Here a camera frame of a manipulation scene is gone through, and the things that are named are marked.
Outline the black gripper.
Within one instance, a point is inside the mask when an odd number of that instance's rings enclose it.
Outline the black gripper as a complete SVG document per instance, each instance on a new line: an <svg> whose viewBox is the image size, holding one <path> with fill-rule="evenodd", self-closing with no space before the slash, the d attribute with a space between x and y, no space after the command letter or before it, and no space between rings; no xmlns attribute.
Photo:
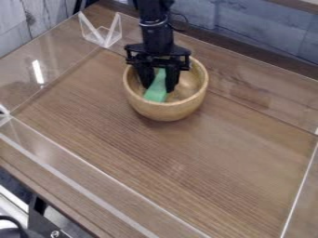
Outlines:
<svg viewBox="0 0 318 238"><path fill-rule="evenodd" d="M136 68L143 87L148 88L153 81L153 68L167 67L165 88L168 93L172 92L179 84L180 71L189 70L191 51L172 45L168 52L163 54L149 53L143 44L125 45L124 50L127 53L125 62Z"/></svg>

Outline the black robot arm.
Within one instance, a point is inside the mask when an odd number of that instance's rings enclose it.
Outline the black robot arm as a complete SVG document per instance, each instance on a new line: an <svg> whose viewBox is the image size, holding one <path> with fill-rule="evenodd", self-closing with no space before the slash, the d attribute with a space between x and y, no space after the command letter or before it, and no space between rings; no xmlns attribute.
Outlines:
<svg viewBox="0 0 318 238"><path fill-rule="evenodd" d="M180 71L189 70L191 51L173 42L169 8L175 0L132 0L139 12L141 42L124 46L125 61L137 72L144 88L155 79L155 69L165 72L165 90L172 92L179 84Z"/></svg>

